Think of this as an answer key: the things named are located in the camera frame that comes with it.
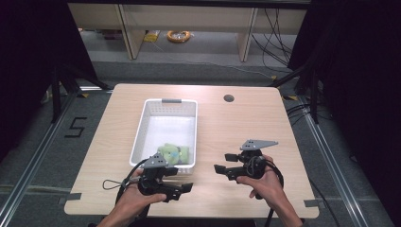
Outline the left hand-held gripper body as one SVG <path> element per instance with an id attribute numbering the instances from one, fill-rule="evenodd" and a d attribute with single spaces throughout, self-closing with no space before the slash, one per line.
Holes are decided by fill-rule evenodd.
<path id="1" fill-rule="evenodd" d="M 165 183 L 163 178 L 166 174 L 168 163 L 164 156 L 156 153 L 143 163 L 143 172 L 140 175 L 138 188 L 143 195 L 163 193 Z"/>

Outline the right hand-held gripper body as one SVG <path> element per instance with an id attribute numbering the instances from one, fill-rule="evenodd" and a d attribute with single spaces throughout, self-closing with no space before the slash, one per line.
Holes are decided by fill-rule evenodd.
<path id="1" fill-rule="evenodd" d="M 261 149 L 277 145 L 277 141 L 247 140 L 241 147 L 238 160 L 243 164 L 247 176 L 260 179 L 265 173 L 268 161 L 263 156 Z"/>

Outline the green mitten with face print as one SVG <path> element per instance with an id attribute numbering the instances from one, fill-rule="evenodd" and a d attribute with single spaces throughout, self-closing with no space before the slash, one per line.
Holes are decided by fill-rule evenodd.
<path id="1" fill-rule="evenodd" d="M 181 164 L 183 162 L 182 151 L 177 146 L 165 144 L 164 146 L 158 147 L 157 151 L 172 165 Z"/>

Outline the white plastic basket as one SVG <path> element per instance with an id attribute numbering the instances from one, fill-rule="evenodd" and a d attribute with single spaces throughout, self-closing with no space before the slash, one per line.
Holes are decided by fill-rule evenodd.
<path id="1" fill-rule="evenodd" d="M 192 99 L 147 99 L 131 150 L 130 165 L 155 154 L 165 144 L 189 147 L 189 163 L 172 165 L 181 175 L 192 174 L 197 153 L 198 102 Z"/>

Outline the person's right hand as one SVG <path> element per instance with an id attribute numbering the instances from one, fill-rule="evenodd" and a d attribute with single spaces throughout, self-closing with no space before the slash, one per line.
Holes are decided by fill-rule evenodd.
<path id="1" fill-rule="evenodd" d="M 270 166 L 265 167 L 264 175 L 260 179 L 239 176 L 236 178 L 236 181 L 239 184 L 250 186 L 252 191 L 249 197 L 253 199 L 256 195 L 259 195 L 266 201 L 270 208 L 277 209 L 279 206 L 283 205 L 287 199 L 278 176 Z"/>

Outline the person's left hand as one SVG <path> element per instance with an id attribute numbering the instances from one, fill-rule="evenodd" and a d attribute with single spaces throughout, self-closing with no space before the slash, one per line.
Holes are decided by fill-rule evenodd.
<path id="1" fill-rule="evenodd" d="M 166 199 L 165 194 L 143 195 L 137 183 L 131 183 L 123 192 L 115 208 L 117 213 L 126 217 L 139 215 L 148 205 L 161 202 Z"/>

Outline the black metal stand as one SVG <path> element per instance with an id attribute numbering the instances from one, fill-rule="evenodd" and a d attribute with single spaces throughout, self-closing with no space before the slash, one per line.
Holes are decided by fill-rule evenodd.
<path id="1" fill-rule="evenodd" d="M 299 79 L 294 87 L 294 91 L 297 95 L 304 95 L 307 91 L 310 92 L 309 108 L 311 111 L 311 117 L 314 120 L 314 123 L 318 124 L 317 108 L 319 77 L 316 73 L 315 66 L 312 63 L 307 62 L 283 78 L 275 80 L 270 84 L 270 87 L 278 88 L 295 78 Z"/>
<path id="2" fill-rule="evenodd" d="M 61 89 L 60 85 L 64 87 L 68 95 L 77 94 L 80 91 L 76 78 L 84 79 L 99 87 L 101 90 L 112 90 L 112 86 L 100 81 L 96 75 L 90 75 L 77 67 L 61 63 L 56 65 L 51 73 L 51 90 L 52 90 L 52 103 L 53 103 L 53 118 L 52 122 L 55 123 L 62 113 L 61 106 Z"/>

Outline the black curtain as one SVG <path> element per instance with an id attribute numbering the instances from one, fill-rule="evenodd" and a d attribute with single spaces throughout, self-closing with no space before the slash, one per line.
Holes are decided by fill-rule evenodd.
<path id="1" fill-rule="evenodd" d="M 323 95 L 395 227 L 401 227 L 401 0 L 310 0 L 289 62 L 310 57 L 329 22 L 340 33 L 317 69 Z"/>
<path id="2" fill-rule="evenodd" d="M 67 0 L 0 0 L 0 162 L 18 143 L 56 71 L 97 79 Z"/>

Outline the yellow packet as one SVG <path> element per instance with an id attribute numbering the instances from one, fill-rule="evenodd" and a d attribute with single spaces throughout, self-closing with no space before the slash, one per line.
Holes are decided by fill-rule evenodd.
<path id="1" fill-rule="evenodd" d="M 159 37 L 159 30 L 149 30 L 144 36 L 144 41 L 148 43 L 155 43 Z"/>

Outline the beige wooden shelf unit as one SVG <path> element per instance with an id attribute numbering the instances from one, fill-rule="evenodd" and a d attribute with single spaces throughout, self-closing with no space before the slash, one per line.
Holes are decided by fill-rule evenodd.
<path id="1" fill-rule="evenodd" d="M 147 30 L 187 30 L 234 33 L 239 59 L 245 61 L 253 33 L 296 35 L 305 18 L 303 9 L 86 3 L 68 7 L 79 28 L 121 30 L 131 60 L 137 58 Z"/>

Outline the aluminium floor rail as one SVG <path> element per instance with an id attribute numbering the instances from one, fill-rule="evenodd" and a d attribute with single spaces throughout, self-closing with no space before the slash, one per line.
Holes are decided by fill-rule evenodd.
<path id="1" fill-rule="evenodd" d="M 2 227 L 7 227 L 15 214 L 28 186 L 36 175 L 46 153 L 49 151 L 50 146 L 61 127 L 62 121 L 76 96 L 76 93 L 71 93 L 65 96 L 65 100 L 61 104 L 61 112 L 49 123 L 44 136 L 40 140 L 40 144 L 35 148 L 18 181 L 11 185 L 8 197 L 0 207 L 0 225 Z"/>
<path id="2" fill-rule="evenodd" d="M 340 197 L 348 211 L 351 220 L 354 223 L 354 226 L 368 227 L 368 221 L 361 210 L 359 202 L 357 201 L 357 198 L 350 188 L 349 183 L 346 181 L 342 171 L 340 170 L 340 166 L 337 163 L 337 160 L 335 159 L 325 137 L 323 136 L 323 132 L 319 124 L 316 123 L 312 117 L 312 113 L 307 113 L 305 115 L 305 121 L 307 122 L 308 127 L 315 138 L 323 159 L 333 178 L 334 184 L 340 193 Z"/>

